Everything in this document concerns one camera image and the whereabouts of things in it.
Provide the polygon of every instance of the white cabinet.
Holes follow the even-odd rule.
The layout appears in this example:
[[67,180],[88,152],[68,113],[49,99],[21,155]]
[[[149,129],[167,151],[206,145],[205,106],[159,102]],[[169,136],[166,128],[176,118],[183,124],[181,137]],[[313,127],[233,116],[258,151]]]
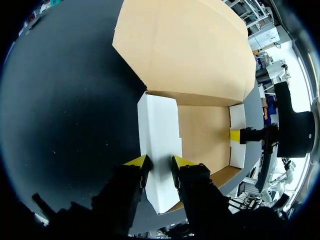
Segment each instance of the white cabinet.
[[272,43],[280,41],[277,28],[273,24],[264,27],[257,34],[250,36],[248,42],[252,50],[262,49]]

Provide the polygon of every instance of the brown cardboard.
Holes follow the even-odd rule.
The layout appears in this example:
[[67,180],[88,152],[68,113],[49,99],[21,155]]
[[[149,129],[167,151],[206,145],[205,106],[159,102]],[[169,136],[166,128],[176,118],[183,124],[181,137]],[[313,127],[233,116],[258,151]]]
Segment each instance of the brown cardboard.
[[149,91],[240,103],[254,86],[247,27],[221,0],[125,0],[112,45]]
[[230,114],[228,107],[178,105],[182,156],[204,163],[212,173],[230,162]]
[[267,108],[268,107],[267,100],[265,98],[261,98],[261,103],[262,103],[262,107],[263,108]]
[[148,94],[176,99],[182,157],[232,179],[228,107],[255,83],[245,23],[221,0],[124,0],[112,45]]

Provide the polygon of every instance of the white cardboard insert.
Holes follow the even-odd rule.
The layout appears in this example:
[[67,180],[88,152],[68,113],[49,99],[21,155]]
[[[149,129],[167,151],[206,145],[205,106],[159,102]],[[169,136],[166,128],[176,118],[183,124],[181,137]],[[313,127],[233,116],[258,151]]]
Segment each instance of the white cardboard insert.
[[153,163],[145,193],[156,213],[163,214],[180,201],[171,172],[172,156],[182,157],[178,106],[175,99],[143,94],[137,108],[140,152]]
[[[231,130],[246,128],[245,106],[243,104],[230,106]],[[230,166],[243,169],[245,167],[246,145],[230,140]]]

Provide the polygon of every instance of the yellow tape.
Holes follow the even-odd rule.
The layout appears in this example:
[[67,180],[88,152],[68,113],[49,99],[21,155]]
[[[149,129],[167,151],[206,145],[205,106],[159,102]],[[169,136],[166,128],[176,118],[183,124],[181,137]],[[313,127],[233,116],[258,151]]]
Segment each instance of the yellow tape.
[[177,155],[174,155],[173,157],[176,161],[176,164],[178,165],[178,168],[183,167],[185,165],[189,165],[189,166],[198,165],[192,161],[185,160],[184,158],[179,157]]
[[230,130],[230,139],[240,143],[240,130]]
[[133,159],[132,161],[128,161],[128,162],[124,163],[123,165],[128,165],[128,166],[135,165],[135,166],[139,166],[141,168],[142,165],[144,164],[146,156],[147,155],[140,156],[136,159]]

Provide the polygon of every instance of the dark table surface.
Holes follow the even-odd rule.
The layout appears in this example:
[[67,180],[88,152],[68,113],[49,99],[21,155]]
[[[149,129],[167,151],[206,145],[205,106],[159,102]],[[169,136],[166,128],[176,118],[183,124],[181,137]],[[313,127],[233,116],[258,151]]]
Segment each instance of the dark table surface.
[[[89,208],[110,167],[140,156],[137,102],[146,87],[112,47],[121,4],[68,0],[46,10],[41,22],[17,39],[5,63],[2,158],[18,197],[40,215],[34,193],[55,211],[70,201]],[[262,128],[257,86],[244,107],[247,126]],[[259,143],[247,146],[245,169],[221,188],[224,194],[259,155]],[[144,194],[130,232],[185,218],[183,209],[157,216]]]

